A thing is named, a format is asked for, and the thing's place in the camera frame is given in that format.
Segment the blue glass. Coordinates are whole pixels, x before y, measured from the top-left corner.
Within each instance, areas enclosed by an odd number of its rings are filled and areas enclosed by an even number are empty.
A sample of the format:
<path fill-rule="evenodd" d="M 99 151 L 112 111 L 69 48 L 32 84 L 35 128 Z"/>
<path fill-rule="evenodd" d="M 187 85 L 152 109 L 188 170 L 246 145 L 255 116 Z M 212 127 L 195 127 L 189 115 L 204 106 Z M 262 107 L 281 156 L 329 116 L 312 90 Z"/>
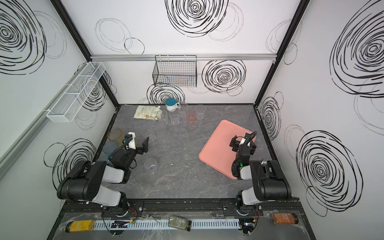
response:
<path fill-rule="evenodd" d="M 102 153 L 108 156 L 118 148 L 119 144 L 116 141 L 107 141 L 102 148 Z"/>

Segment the amber glass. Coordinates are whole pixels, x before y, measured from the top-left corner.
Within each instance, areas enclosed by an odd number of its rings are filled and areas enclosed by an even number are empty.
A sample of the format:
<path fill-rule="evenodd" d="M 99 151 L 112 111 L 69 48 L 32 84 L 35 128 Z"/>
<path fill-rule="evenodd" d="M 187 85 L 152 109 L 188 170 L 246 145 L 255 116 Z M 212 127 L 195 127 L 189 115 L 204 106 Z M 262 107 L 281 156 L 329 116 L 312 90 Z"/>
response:
<path fill-rule="evenodd" d="M 124 134 L 120 129 L 113 129 L 108 133 L 108 140 L 115 141 L 121 146 L 124 141 Z"/>

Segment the pink tray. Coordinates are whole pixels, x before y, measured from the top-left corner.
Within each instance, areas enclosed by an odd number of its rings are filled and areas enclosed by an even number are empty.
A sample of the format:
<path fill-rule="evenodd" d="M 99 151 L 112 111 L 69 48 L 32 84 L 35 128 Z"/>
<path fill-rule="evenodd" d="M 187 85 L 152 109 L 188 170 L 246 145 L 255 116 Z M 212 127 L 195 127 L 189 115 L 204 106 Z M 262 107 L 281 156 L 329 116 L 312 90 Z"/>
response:
<path fill-rule="evenodd" d="M 246 163 L 240 164 L 240 176 L 233 176 L 232 164 L 236 159 L 237 147 L 230 146 L 234 137 L 234 145 L 237 146 L 244 143 L 251 133 L 250 130 L 222 120 L 199 153 L 199 159 L 232 180 L 251 180 L 251 168 Z"/>

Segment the clear faceted glass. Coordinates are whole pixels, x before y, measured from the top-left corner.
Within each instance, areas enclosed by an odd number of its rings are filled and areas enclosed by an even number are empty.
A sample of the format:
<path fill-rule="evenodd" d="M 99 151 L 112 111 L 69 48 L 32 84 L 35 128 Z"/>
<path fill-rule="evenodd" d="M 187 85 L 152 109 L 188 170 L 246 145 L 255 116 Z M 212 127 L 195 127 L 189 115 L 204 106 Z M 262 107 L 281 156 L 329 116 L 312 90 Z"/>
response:
<path fill-rule="evenodd" d="M 181 113 L 179 109 L 172 110 L 169 112 L 170 121 L 173 125 L 178 125 L 181 119 Z"/>

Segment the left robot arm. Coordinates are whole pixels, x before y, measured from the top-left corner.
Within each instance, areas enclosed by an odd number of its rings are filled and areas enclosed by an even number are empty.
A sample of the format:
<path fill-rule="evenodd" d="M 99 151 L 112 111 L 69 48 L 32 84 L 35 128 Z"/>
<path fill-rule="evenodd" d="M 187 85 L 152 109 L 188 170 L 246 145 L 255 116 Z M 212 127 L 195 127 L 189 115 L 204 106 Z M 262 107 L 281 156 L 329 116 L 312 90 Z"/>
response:
<path fill-rule="evenodd" d="M 61 200 L 91 202 L 127 211 L 129 203 L 126 194 L 111 190 L 102 183 L 126 184 L 133 169 L 132 162 L 135 161 L 136 155 L 148 152 L 149 141 L 150 138 L 146 137 L 142 145 L 137 147 L 135 133 L 126 134 L 123 145 L 108 157 L 112 167 L 105 161 L 80 161 L 59 184 L 57 197 Z"/>

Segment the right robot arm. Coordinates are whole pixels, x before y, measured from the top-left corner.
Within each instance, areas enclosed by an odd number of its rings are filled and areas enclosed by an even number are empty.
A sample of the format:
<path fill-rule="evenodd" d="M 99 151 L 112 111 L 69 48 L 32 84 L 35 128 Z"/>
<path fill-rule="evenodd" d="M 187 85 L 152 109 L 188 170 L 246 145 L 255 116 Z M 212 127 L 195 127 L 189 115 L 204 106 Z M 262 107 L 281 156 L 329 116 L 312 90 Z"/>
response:
<path fill-rule="evenodd" d="M 231 165 L 233 177 L 251 180 L 253 186 L 237 195 L 239 206 L 257 205 L 268 201 L 286 201 L 292 197 L 291 187 L 276 160 L 251 160 L 256 151 L 253 138 L 256 133 L 246 133 L 244 137 L 234 136 L 230 147 L 236 153 Z"/>

